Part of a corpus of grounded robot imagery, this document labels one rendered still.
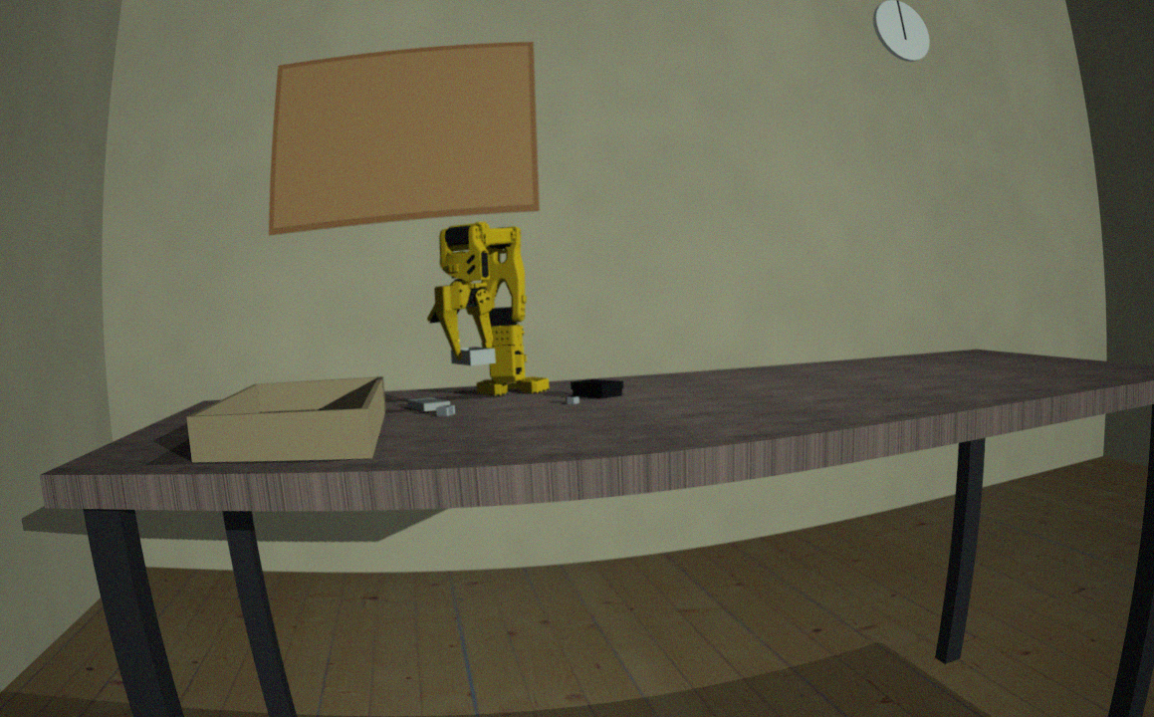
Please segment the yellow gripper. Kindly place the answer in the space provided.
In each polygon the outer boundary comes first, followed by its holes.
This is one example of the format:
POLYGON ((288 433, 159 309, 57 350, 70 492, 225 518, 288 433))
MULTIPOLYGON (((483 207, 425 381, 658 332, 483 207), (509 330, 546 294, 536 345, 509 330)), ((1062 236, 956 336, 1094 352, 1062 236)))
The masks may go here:
MULTIPOLYGON (((487 283, 466 283, 466 281, 455 281, 452 286, 435 287, 435 304, 430 309, 427 321, 443 326, 445 339, 452 348, 456 359, 462 358, 459 345, 459 331, 457 318, 459 309, 467 309, 469 315, 475 318, 475 326, 482 348, 493 346, 493 330, 490 330, 489 312, 490 292, 487 292, 487 283), (458 283, 455 283, 458 282, 458 283)), ((430 324, 429 323, 429 324, 430 324)))

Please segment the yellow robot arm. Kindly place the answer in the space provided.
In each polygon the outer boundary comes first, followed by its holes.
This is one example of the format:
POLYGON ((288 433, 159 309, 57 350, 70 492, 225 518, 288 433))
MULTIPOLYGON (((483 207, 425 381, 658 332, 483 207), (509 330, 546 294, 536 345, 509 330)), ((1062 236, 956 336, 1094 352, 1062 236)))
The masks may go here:
POLYGON ((487 283, 487 292, 490 292, 493 309, 489 312, 489 318, 496 363, 490 363, 490 379, 477 382, 477 394, 487 393, 496 396, 501 393, 507 394, 508 389, 516 387, 522 393, 546 391, 550 389, 548 379, 525 378, 527 354, 525 346, 520 345, 525 331, 523 326, 517 323, 525 320, 525 303, 527 303, 525 266, 520 257, 520 230, 519 227, 490 230, 486 222, 473 224, 475 226, 455 224, 440 232, 439 241, 440 267, 445 274, 466 283, 482 281, 481 283, 487 283), (507 260, 501 263, 500 254, 504 253, 507 260), (503 282, 507 283, 512 298, 512 306, 495 308, 495 298, 503 282))

